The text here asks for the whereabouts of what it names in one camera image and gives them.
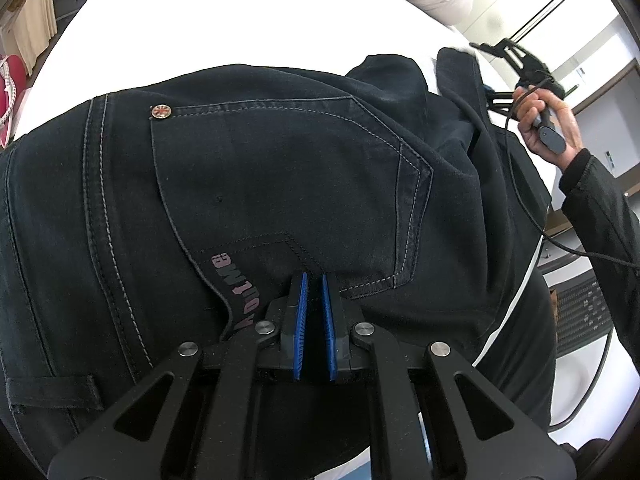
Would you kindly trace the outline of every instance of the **metal rivet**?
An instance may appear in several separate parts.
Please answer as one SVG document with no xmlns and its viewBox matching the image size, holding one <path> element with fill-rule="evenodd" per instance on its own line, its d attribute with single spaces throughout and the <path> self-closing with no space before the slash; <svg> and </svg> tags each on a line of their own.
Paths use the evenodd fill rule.
<svg viewBox="0 0 640 480">
<path fill-rule="evenodd" d="M 356 334 L 358 335 L 371 335 L 374 330 L 375 327 L 371 323 L 367 322 L 358 323 L 355 327 Z"/>
<path fill-rule="evenodd" d="M 258 321 L 255 324 L 255 331 L 260 335 L 267 335 L 276 330 L 276 326 L 271 321 Z"/>
<path fill-rule="evenodd" d="M 171 108 L 167 105 L 156 105 L 151 110 L 151 115 L 156 119 L 166 119 L 171 115 Z"/>
<path fill-rule="evenodd" d="M 178 346 L 178 353 L 182 357 L 191 357 L 192 355 L 196 355 L 198 353 L 198 345 L 193 341 L 186 341 Z"/>
<path fill-rule="evenodd" d="M 446 357 L 451 352 L 449 345 L 442 342 L 437 342 L 431 345 L 431 353 L 438 357 Z"/>
</svg>

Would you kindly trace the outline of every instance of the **back pocket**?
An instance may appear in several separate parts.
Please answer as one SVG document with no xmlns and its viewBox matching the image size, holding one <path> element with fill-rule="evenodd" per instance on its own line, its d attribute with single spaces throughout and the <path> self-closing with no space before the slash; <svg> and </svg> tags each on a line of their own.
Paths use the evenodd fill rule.
<svg viewBox="0 0 640 480">
<path fill-rule="evenodd" d="M 296 269 L 335 271 L 346 297 L 411 280 L 431 168 L 354 98 L 176 107 L 151 131 L 164 207 L 228 330 Z"/>
</svg>

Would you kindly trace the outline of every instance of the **human hand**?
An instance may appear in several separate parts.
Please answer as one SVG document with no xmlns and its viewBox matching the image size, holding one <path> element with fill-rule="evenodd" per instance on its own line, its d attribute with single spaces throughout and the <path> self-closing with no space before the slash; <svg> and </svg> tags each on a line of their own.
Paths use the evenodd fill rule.
<svg viewBox="0 0 640 480">
<path fill-rule="evenodd" d="M 513 100 L 516 101 L 525 92 L 526 90 L 522 87 L 516 88 L 513 93 Z M 552 152 L 542 143 L 538 131 L 533 127 L 533 121 L 536 120 L 536 116 L 547 106 L 556 113 L 566 141 L 566 149 L 560 155 Z M 580 136 L 580 128 L 571 108 L 549 90 L 539 88 L 525 97 L 518 105 L 516 115 L 520 121 L 518 130 L 522 134 L 522 139 L 529 151 L 557 166 L 563 173 L 578 152 L 584 148 L 582 137 Z"/>
</svg>

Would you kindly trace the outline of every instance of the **black cable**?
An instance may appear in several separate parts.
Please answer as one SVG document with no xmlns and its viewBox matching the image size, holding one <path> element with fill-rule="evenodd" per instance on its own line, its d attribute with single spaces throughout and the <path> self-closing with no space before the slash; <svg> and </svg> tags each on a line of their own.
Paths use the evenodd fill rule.
<svg viewBox="0 0 640 480">
<path fill-rule="evenodd" d="M 549 427 L 549 431 L 548 431 L 549 433 L 553 433 L 554 431 L 562 430 L 562 428 L 564 428 L 565 426 L 567 426 L 569 423 L 571 423 L 574 420 L 576 415 L 578 415 L 580 410 L 583 408 L 583 406 L 587 402 L 587 399 L 589 399 L 589 397 L 593 393 L 593 389 L 596 387 L 596 383 L 598 382 L 598 379 L 600 378 L 600 374 L 602 373 L 602 369 L 604 368 L 604 363 L 607 360 L 607 355 L 609 354 L 609 348 L 611 347 L 611 340 L 612 339 L 613 339 L 613 329 L 611 329 L 609 331 L 609 333 L 607 334 L 607 341 L 606 341 L 606 343 L 604 343 L 604 350 L 602 351 L 602 357 L 600 358 L 600 364 L 598 365 L 598 369 L 596 370 L 596 374 L 593 376 L 593 379 L 591 380 L 591 384 L 589 384 L 589 387 L 587 388 L 587 391 L 582 396 L 582 399 L 580 400 L 580 402 L 578 402 L 578 405 L 571 412 L 571 415 L 569 415 L 562 422 L 558 422 L 557 424 L 554 424 L 554 425 L 550 426 Z"/>
<path fill-rule="evenodd" d="M 515 100 L 513 102 L 513 105 L 511 105 L 511 109 L 509 110 L 509 113 L 507 115 L 507 120 L 504 123 L 504 129 L 505 129 L 504 137 L 505 137 L 505 140 L 506 140 L 506 151 L 507 151 L 507 159 L 509 161 L 509 172 L 511 174 L 511 183 L 513 184 L 513 190 L 516 193 L 516 198 L 518 199 L 518 203 L 520 204 L 520 207 L 522 208 L 524 213 L 529 218 L 529 221 L 533 224 L 533 226 L 537 229 L 537 231 L 540 232 L 542 237 L 545 240 L 547 240 L 550 243 L 552 243 L 553 245 L 555 245 L 557 248 L 562 249 L 563 251 L 566 251 L 569 254 L 575 254 L 576 256 L 586 256 L 587 258 L 599 258 L 601 260 L 607 260 L 608 262 L 612 262 L 612 263 L 619 264 L 619 265 L 622 265 L 622 266 L 625 266 L 625 267 L 629 267 L 631 269 L 640 270 L 640 265 L 638 265 L 638 264 L 634 264 L 632 262 L 626 262 L 625 260 L 620 260 L 618 258 L 614 258 L 613 256 L 609 256 L 608 254 L 590 253 L 590 252 L 586 252 L 586 251 L 584 251 L 584 252 L 583 251 L 577 251 L 576 249 L 572 249 L 571 247 L 567 247 L 566 245 L 562 245 L 561 243 L 556 242 L 555 240 L 553 240 L 552 237 L 550 237 L 549 235 L 547 235 L 545 233 L 544 228 L 542 228 L 542 227 L 540 227 L 538 225 L 538 223 L 536 222 L 536 219 L 533 218 L 533 215 L 529 212 L 527 207 L 524 205 L 524 202 L 522 201 L 522 197 L 520 196 L 520 192 L 518 191 L 518 186 L 516 185 L 516 179 L 515 179 L 514 174 L 513 174 L 513 164 L 511 162 L 511 150 L 510 150 L 509 137 L 508 137 L 509 120 L 511 119 L 515 109 L 523 101 L 523 99 L 525 99 L 527 96 L 531 95 L 533 92 L 535 92 L 536 90 L 541 88 L 542 85 L 544 85 L 548 81 L 551 81 L 551 79 L 552 78 L 550 76 L 548 76 L 547 78 L 545 78 L 542 81 L 542 83 L 539 83 L 538 85 L 534 86 L 533 88 L 527 90 L 517 100 Z"/>
</svg>

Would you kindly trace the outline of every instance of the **bed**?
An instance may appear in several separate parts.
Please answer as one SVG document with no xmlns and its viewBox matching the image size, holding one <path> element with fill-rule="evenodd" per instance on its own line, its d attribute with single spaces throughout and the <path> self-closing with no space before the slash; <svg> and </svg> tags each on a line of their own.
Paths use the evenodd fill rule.
<svg viewBox="0 0 640 480">
<path fill-rule="evenodd" d="M 346 74 L 369 54 L 402 54 L 437 92 L 444 46 L 468 42 L 405 0 L 88 0 L 44 63 L 15 136 L 96 95 L 232 63 Z M 478 61 L 487 85 L 509 90 Z M 551 189 L 555 169 L 533 160 Z"/>
</svg>

